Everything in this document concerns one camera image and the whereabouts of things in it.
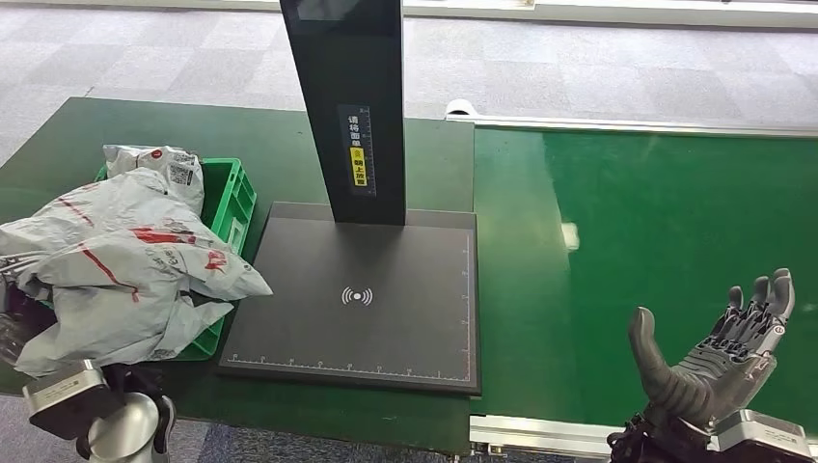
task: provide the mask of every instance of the yellow label sticker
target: yellow label sticker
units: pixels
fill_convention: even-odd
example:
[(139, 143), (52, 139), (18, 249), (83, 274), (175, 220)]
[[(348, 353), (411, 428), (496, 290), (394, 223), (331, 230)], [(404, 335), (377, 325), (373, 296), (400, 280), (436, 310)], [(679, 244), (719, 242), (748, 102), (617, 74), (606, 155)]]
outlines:
[(355, 186), (367, 186), (367, 164), (364, 160), (364, 149), (351, 147), (349, 160), (352, 162), (352, 179)]

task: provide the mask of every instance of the qr code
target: qr code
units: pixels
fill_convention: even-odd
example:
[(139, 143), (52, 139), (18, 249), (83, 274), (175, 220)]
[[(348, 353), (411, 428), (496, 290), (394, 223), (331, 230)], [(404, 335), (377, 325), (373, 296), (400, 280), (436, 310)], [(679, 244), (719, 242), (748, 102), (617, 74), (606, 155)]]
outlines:
[(173, 183), (190, 186), (190, 182), (193, 181), (193, 171), (173, 164), (168, 167), (171, 168), (171, 181)]
[(174, 161), (178, 162), (179, 164), (190, 164), (192, 166), (194, 159), (196, 159), (196, 155), (190, 154), (188, 152), (174, 153)]

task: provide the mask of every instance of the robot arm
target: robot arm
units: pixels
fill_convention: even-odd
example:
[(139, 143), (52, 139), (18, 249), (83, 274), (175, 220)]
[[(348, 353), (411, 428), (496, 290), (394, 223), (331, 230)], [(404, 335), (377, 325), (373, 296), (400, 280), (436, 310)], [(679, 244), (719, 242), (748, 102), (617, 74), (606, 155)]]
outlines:
[(92, 463), (169, 463), (174, 403), (144, 368), (82, 361), (23, 388), (31, 424)]
[(637, 308), (631, 350), (649, 402), (608, 437), (613, 463), (811, 462), (804, 430), (745, 410), (776, 367), (773, 351), (795, 303), (789, 270), (776, 271), (773, 290), (759, 277), (744, 308), (740, 287), (704, 340), (669, 367), (653, 338), (653, 313)]

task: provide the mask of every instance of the gray carpet floor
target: gray carpet floor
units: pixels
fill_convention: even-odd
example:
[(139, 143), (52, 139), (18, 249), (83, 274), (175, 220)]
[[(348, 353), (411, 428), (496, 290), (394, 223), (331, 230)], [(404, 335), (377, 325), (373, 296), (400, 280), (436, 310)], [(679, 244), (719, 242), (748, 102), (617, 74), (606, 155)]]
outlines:
[[(818, 35), (406, 18), (405, 111), (818, 126)], [(0, 6), (0, 165), (70, 96), (303, 109), (279, 14)], [(0, 396), (0, 461), (81, 461)], [(440, 462), (180, 422), (174, 461)], [(507, 461), (573, 461), (512, 453)]]

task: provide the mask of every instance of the wireless charging symbol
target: wireless charging symbol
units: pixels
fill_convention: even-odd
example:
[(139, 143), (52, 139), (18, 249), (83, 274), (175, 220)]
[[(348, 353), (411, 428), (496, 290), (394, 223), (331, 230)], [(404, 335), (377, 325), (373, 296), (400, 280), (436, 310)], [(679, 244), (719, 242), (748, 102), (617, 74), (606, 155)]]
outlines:
[(349, 286), (345, 287), (343, 291), (341, 291), (341, 302), (343, 302), (344, 305), (347, 305), (352, 301), (357, 301), (365, 306), (368, 306), (372, 303), (372, 289), (367, 288), (361, 292), (358, 292), (353, 291)]

